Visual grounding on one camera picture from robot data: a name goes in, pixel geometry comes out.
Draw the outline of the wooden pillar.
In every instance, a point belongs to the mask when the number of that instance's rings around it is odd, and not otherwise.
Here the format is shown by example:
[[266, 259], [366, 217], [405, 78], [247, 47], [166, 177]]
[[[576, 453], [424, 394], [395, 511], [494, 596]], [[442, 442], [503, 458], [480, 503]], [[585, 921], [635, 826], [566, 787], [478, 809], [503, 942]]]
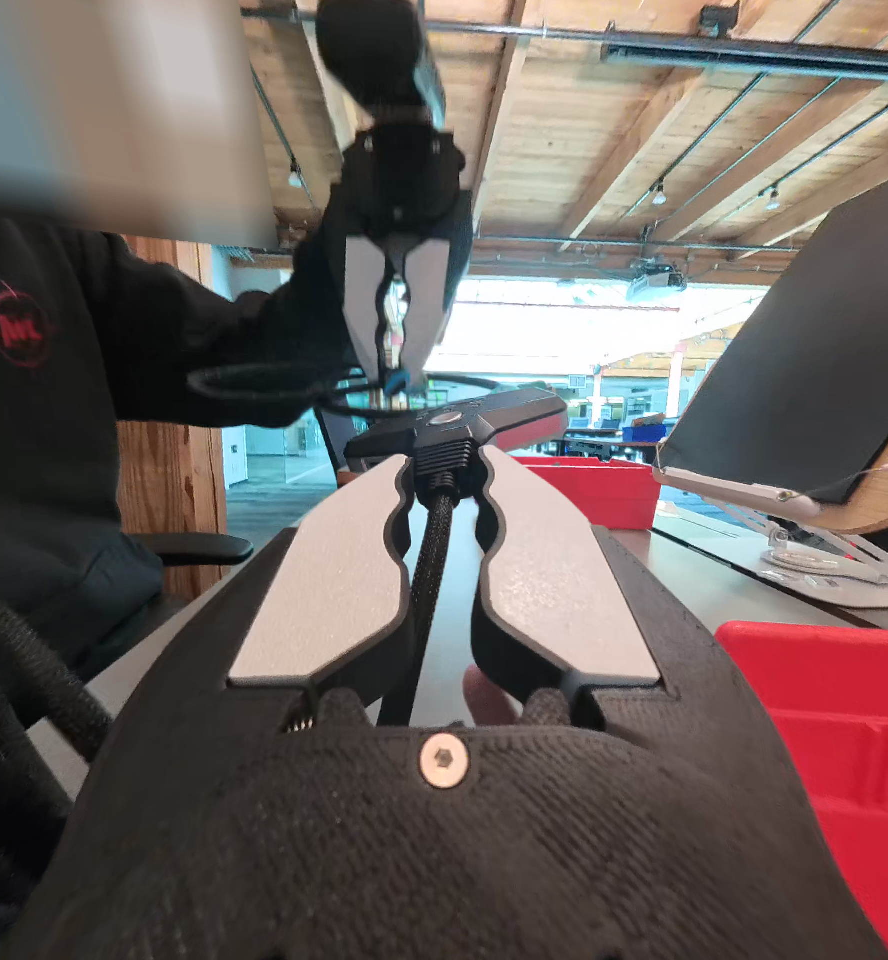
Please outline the wooden pillar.
[[[210, 245], [124, 235], [132, 252], [172, 265], [212, 288]], [[119, 422], [117, 503], [128, 534], [224, 534], [227, 527], [222, 434], [158, 422]], [[228, 568], [166, 568], [168, 593], [190, 602], [219, 583]]]

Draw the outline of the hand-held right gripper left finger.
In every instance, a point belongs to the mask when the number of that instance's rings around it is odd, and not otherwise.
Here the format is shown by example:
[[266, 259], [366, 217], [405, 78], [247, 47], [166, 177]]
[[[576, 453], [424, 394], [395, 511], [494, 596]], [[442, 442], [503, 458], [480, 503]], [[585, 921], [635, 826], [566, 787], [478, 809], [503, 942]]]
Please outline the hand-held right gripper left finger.
[[227, 677], [233, 688], [387, 694], [414, 650], [413, 462], [393, 455], [303, 518]]

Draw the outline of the person's dark trousers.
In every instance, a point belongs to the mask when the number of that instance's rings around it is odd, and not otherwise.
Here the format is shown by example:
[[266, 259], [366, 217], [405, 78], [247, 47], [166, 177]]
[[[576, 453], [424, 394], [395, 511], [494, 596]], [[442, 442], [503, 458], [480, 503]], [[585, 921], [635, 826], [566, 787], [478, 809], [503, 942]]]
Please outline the person's dark trousers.
[[0, 602], [82, 683], [184, 606], [162, 580], [160, 560], [115, 522], [0, 511]]

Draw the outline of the black ceiling light rail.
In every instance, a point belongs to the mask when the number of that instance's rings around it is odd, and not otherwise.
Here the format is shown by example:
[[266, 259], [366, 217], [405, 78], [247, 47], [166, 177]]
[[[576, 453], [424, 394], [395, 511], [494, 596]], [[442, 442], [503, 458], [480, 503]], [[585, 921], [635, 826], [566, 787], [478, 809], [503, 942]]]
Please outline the black ceiling light rail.
[[601, 46], [603, 63], [888, 83], [888, 51], [621, 33]]

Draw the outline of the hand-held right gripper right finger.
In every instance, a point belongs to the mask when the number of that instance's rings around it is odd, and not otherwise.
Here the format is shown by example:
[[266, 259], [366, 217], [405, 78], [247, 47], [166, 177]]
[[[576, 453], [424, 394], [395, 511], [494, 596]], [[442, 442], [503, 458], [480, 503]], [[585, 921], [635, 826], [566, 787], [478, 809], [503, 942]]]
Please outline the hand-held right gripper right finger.
[[656, 689], [660, 669], [592, 524], [507, 453], [477, 455], [475, 665], [508, 694]]

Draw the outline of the red plastic bin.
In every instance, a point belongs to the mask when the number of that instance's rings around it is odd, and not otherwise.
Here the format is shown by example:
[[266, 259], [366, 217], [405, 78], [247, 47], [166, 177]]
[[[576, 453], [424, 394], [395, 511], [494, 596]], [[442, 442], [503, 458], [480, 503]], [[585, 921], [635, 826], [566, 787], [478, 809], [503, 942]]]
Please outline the red plastic bin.
[[731, 621], [715, 638], [784, 738], [837, 865], [888, 946], [888, 630]]
[[618, 531], [648, 531], [653, 525], [661, 485], [649, 465], [517, 453], [513, 458], [570, 499], [594, 525]]

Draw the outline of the person in black hoodie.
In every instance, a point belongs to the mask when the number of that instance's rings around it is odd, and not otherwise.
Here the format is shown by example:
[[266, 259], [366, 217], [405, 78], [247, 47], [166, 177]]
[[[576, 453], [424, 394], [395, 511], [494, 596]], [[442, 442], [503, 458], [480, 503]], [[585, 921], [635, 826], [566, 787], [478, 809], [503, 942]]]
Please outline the person in black hoodie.
[[8, 508], [119, 524], [120, 420], [101, 328], [122, 250], [138, 258], [115, 234], [0, 218], [0, 504]]

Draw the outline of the white board stand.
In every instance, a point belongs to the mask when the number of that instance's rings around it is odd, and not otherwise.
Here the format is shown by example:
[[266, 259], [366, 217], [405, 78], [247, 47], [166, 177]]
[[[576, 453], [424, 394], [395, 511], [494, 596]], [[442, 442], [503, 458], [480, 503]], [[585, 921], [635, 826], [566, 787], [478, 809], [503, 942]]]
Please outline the white board stand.
[[858, 534], [825, 528], [823, 504], [782, 486], [740, 484], [665, 465], [653, 473], [751, 532], [714, 553], [732, 568], [810, 601], [888, 610], [888, 552]]

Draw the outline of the grey desk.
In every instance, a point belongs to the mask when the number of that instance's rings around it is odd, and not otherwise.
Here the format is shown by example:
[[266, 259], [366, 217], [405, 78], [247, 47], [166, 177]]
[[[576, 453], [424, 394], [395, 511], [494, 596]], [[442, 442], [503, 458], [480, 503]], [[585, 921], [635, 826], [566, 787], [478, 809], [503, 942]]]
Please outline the grey desk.
[[[452, 525], [437, 614], [414, 707], [413, 719], [423, 726], [470, 720], [460, 692], [460, 674], [471, 662], [471, 605], [480, 566], [480, 551], [474, 537], [475, 519], [475, 505], [465, 503], [458, 507]], [[888, 630], [888, 609], [840, 610], [835, 606], [811, 605], [795, 594], [759, 582], [717, 558], [677, 542], [669, 536], [671, 533], [732, 541], [743, 537], [752, 543], [760, 538], [745, 529], [728, 534], [725, 524], [694, 517], [683, 510], [674, 512], [666, 503], [658, 505], [654, 532], [614, 531], [614, 537], [711, 633], [733, 620]], [[233, 569], [220, 583], [92, 680], [90, 692], [94, 698], [110, 714], [118, 714], [174, 636], [200, 612], [206, 620], [215, 618], [216, 602], [222, 590], [237, 574], [256, 572], [257, 560], [266, 552], [267, 548], [262, 548], [244, 566]]]

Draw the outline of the black hub device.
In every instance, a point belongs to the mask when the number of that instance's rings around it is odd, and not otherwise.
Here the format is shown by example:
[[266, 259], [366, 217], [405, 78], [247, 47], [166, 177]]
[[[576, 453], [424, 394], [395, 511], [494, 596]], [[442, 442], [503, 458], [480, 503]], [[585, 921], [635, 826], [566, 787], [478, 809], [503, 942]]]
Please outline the black hub device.
[[345, 458], [352, 472], [363, 474], [402, 455], [411, 462], [422, 503], [442, 493], [459, 502], [481, 490], [480, 449], [530, 449], [562, 438], [569, 424], [566, 402], [552, 391], [492, 391], [434, 409], [395, 412], [350, 439]]

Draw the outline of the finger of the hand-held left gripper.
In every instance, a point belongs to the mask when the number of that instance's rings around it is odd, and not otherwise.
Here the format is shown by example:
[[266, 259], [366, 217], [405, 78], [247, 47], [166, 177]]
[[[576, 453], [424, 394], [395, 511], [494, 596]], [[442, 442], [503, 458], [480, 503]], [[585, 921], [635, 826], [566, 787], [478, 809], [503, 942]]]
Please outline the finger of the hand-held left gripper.
[[343, 316], [366, 378], [387, 378], [384, 300], [390, 278], [383, 249], [366, 237], [348, 237], [344, 252]]
[[402, 238], [402, 280], [409, 306], [402, 321], [402, 370], [422, 376], [446, 326], [450, 242], [440, 238]]

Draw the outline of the black board with wooden rim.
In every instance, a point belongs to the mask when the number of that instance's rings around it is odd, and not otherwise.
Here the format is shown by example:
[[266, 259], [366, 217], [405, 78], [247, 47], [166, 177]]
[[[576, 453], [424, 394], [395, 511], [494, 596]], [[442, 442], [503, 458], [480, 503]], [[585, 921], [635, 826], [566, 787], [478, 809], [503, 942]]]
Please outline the black board with wooden rim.
[[888, 182], [811, 235], [660, 444], [654, 477], [800, 525], [888, 528]]

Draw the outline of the person's right hand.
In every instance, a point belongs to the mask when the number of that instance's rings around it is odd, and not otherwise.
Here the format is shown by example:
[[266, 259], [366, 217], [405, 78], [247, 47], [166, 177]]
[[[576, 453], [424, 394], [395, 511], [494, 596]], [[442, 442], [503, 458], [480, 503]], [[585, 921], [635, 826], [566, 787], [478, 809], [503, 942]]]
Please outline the person's right hand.
[[462, 695], [477, 728], [513, 726], [518, 721], [515, 702], [476, 665], [470, 665], [463, 674]]

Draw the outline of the ceiling projector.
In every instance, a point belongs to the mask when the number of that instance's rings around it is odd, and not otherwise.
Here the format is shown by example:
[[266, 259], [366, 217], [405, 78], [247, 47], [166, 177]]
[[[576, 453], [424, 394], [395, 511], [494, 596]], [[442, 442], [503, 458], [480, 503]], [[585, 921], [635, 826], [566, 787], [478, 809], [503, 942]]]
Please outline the ceiling projector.
[[683, 293], [687, 287], [687, 277], [676, 263], [652, 259], [636, 265], [627, 283], [625, 298], [630, 304], [652, 302]]

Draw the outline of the person's left forearm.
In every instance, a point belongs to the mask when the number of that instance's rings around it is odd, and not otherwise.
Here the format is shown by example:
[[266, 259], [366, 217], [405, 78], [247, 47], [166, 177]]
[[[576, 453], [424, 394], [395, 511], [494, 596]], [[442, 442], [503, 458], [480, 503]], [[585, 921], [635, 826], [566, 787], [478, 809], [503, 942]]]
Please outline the person's left forearm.
[[[272, 294], [230, 301], [178, 270], [125, 250], [114, 258], [102, 351], [121, 422], [183, 426], [288, 426], [356, 365], [328, 246], [337, 222], [327, 206], [297, 248], [289, 281]], [[218, 399], [193, 390], [197, 371], [280, 364], [294, 400]]]

